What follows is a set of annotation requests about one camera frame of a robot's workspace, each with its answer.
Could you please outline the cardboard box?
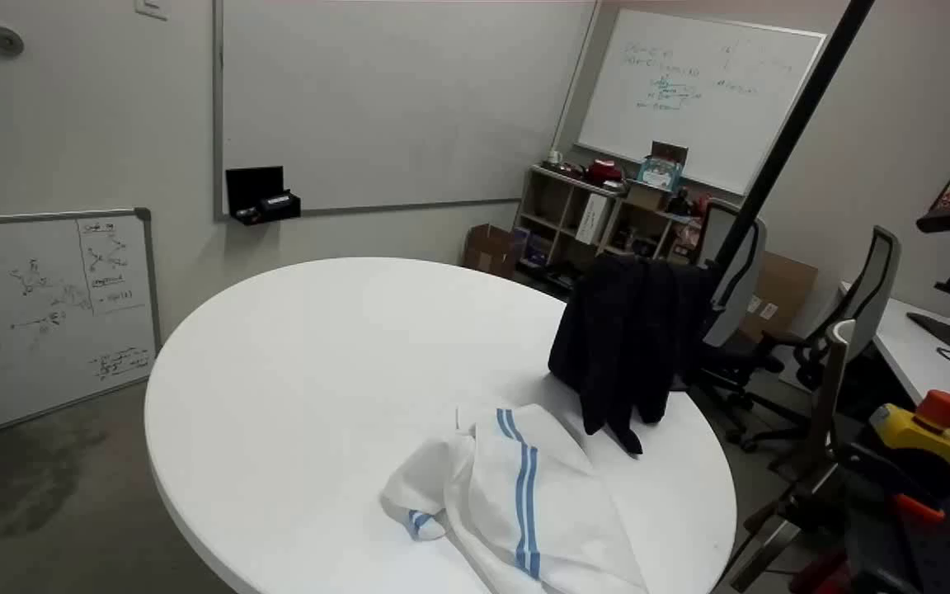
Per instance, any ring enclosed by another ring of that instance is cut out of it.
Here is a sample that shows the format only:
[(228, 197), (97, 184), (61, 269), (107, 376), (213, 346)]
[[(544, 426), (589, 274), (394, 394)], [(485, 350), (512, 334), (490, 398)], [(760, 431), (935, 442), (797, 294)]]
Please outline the cardboard box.
[(477, 226), (467, 239), (462, 263), (510, 279), (519, 263), (519, 239), (496, 226)]

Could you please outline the leaning whiteboard on floor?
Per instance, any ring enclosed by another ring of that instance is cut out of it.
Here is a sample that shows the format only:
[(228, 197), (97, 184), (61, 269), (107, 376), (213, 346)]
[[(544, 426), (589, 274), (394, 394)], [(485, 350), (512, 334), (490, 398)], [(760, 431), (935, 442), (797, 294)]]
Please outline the leaning whiteboard on floor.
[(0, 215), (0, 426), (142, 384), (160, 346), (150, 208)]

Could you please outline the black stand pole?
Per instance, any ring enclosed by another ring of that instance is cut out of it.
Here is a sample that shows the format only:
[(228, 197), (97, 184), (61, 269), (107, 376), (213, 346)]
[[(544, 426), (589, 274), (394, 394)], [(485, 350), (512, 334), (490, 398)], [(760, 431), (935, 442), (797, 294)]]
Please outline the black stand pole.
[(804, 81), (804, 86), (801, 86), (801, 92), (800, 92), (800, 99), (797, 99), (797, 105), (792, 105), (776, 144), (768, 148), (768, 154), (765, 154), (765, 162), (764, 162), (764, 167), (760, 167), (760, 174), (757, 174), (739, 215), (736, 215), (736, 222), (734, 222), (716, 260), (710, 263), (714, 288), (723, 285), (734, 259), (739, 254), (746, 236), (754, 231), (754, 226), (757, 226), (764, 204), (768, 203), (781, 167), (789, 166), (804, 127), (812, 121), (821, 96), (827, 92), (835, 72), (842, 71), (850, 43), (857, 41), (870, 7), (876, 7), (876, 0), (848, 0), (835, 34), (827, 35), (821, 56), (815, 61), (815, 66), (812, 66), (812, 72)]

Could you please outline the black shirt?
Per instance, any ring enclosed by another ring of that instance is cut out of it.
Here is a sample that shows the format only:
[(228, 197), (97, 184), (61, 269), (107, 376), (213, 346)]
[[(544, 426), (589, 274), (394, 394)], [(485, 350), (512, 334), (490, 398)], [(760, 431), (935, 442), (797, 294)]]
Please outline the black shirt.
[(603, 254), (574, 288), (549, 370), (579, 394), (583, 431), (606, 430), (641, 455), (632, 420), (656, 426), (678, 376), (695, 367), (714, 274), (694, 263)]

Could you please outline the grey office chair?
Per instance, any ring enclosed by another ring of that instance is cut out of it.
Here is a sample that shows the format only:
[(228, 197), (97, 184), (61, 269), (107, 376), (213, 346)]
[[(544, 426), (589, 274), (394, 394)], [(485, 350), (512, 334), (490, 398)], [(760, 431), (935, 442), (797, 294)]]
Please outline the grey office chair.
[(749, 394), (754, 374), (757, 370), (781, 374), (786, 363), (780, 360), (780, 350), (789, 346), (797, 360), (797, 381), (804, 389), (821, 389), (827, 376), (827, 340), (835, 326), (839, 324), (848, 326), (848, 356), (857, 356), (877, 334), (877, 324), (884, 317), (884, 306), (893, 288), (897, 263), (900, 263), (900, 241), (889, 229), (876, 229), (862, 274), (842, 290), (839, 303), (808, 337), (764, 334), (760, 340), (742, 340), (736, 346), (720, 350), (720, 360), (714, 363), (714, 370), (734, 389), (734, 398), (739, 406), (760, 404), (768, 413), (789, 420), (789, 430), (768, 430), (768, 431), (734, 426), (726, 431), (728, 442), (739, 442), (742, 448), (757, 448), (765, 439), (800, 439), (808, 430), (804, 413), (786, 408), (780, 404), (768, 404), (760, 394)]

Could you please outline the far corner whiteboard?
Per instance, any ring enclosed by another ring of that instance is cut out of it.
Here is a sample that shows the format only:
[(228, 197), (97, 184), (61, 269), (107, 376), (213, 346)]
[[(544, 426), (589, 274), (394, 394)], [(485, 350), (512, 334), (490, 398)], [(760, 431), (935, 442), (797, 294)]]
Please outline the far corner whiteboard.
[(812, 29), (623, 10), (579, 144), (627, 162), (681, 144), (689, 182), (746, 196), (821, 50)]

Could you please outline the round wall sensor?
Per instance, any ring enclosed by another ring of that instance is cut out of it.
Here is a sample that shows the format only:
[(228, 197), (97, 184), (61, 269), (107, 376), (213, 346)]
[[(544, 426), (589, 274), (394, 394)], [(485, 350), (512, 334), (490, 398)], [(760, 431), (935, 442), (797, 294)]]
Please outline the round wall sensor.
[(25, 50), (25, 35), (13, 27), (0, 23), (0, 61), (16, 61)]

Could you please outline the black marker tray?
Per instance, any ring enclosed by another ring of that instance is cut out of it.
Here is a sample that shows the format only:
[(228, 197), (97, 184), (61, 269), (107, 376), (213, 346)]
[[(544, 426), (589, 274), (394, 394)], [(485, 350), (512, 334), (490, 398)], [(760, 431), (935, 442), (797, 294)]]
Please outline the black marker tray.
[(302, 219), (304, 203), (285, 184), (282, 166), (228, 167), (228, 215), (241, 226)]

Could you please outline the white cloth with blue stripes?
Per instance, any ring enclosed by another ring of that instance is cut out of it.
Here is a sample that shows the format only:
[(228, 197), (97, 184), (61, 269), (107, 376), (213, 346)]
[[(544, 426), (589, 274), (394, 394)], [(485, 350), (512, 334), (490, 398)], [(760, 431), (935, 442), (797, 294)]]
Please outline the white cloth with blue stripes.
[(603, 480), (544, 406), (426, 439), (379, 505), (414, 541), (449, 537), (496, 594), (650, 594)]

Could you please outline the large wall whiteboard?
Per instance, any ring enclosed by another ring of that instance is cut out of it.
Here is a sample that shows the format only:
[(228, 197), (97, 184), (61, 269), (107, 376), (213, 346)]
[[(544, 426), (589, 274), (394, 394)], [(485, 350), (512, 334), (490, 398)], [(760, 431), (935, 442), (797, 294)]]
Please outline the large wall whiteboard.
[(215, 0), (223, 162), (309, 213), (516, 197), (597, 0)]

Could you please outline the yellow red emergency stop button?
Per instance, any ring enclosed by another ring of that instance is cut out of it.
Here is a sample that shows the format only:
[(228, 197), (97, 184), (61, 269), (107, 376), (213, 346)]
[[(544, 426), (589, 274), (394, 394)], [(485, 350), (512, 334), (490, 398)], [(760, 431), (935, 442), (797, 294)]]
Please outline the yellow red emergency stop button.
[(893, 451), (927, 451), (950, 469), (950, 394), (932, 389), (915, 408), (884, 404), (870, 413), (876, 437)]

